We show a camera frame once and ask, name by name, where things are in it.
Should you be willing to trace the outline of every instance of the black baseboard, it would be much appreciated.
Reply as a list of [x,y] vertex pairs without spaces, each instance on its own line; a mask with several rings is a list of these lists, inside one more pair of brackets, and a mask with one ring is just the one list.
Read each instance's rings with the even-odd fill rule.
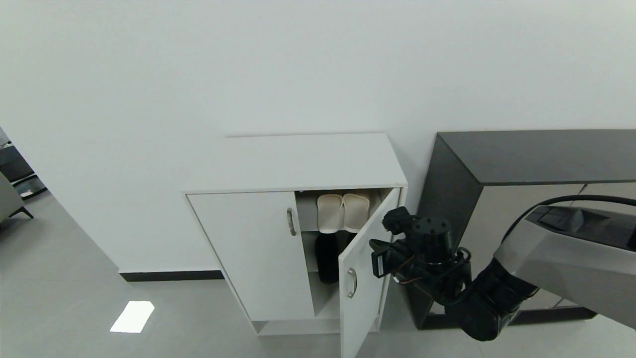
[[[597,313],[588,310],[584,307],[563,307],[553,308],[551,310],[530,310],[522,311],[514,321],[510,323],[511,326],[523,325],[523,324],[540,324],[540,323],[554,323],[554,322],[567,322],[573,320],[586,320],[596,317]],[[450,320],[446,315],[430,315],[424,320],[418,329],[445,329],[445,328],[459,328],[456,322]]]
[[212,271],[166,271],[166,272],[122,272],[128,282],[223,280],[220,270]]

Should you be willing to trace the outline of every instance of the floor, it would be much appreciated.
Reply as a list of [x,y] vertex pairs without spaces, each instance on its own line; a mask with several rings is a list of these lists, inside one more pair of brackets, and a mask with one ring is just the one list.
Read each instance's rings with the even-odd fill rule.
[[[36,218],[0,230],[0,356],[337,357],[339,336],[257,338],[222,280],[127,283],[50,194],[31,199]],[[141,333],[109,330],[130,300],[155,310]],[[392,286],[379,333],[358,357],[633,357],[633,329],[604,317],[509,327],[493,342],[462,331],[416,331]]]

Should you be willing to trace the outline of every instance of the white shoe cabinet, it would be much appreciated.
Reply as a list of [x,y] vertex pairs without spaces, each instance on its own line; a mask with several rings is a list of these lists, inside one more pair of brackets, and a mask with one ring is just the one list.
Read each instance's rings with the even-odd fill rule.
[[[385,134],[228,138],[182,193],[256,334],[339,333],[353,358],[377,331],[388,278],[373,276],[369,239],[392,241],[382,218],[403,205],[406,179]],[[367,190],[367,223],[320,282],[316,199]]]

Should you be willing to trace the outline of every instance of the door handle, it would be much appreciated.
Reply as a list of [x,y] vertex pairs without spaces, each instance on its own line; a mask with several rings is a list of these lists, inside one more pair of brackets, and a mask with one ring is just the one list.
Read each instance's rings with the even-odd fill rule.
[[294,215],[291,208],[287,208],[287,225],[289,225],[289,233],[291,233],[291,236],[296,236],[296,228],[294,227]]
[[355,271],[354,269],[352,269],[352,268],[349,268],[349,269],[347,270],[347,273],[348,273],[348,274],[350,274],[350,275],[351,275],[351,277],[354,279],[354,290],[353,290],[353,291],[351,291],[351,292],[349,292],[349,293],[347,294],[347,297],[349,297],[349,298],[353,298],[353,297],[354,297],[354,294],[356,294],[356,290],[357,290],[357,274],[356,274],[356,271]]

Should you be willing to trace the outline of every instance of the slipper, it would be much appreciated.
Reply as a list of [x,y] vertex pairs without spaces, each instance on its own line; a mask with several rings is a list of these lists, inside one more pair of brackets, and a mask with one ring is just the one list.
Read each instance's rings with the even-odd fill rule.
[[344,208],[342,196],[325,194],[318,197],[318,231],[333,234],[342,227]]
[[369,219],[369,194],[348,193],[342,199],[345,207],[345,230],[350,233],[358,233]]
[[318,278],[322,283],[338,282],[338,239],[335,234],[320,234],[314,242]]

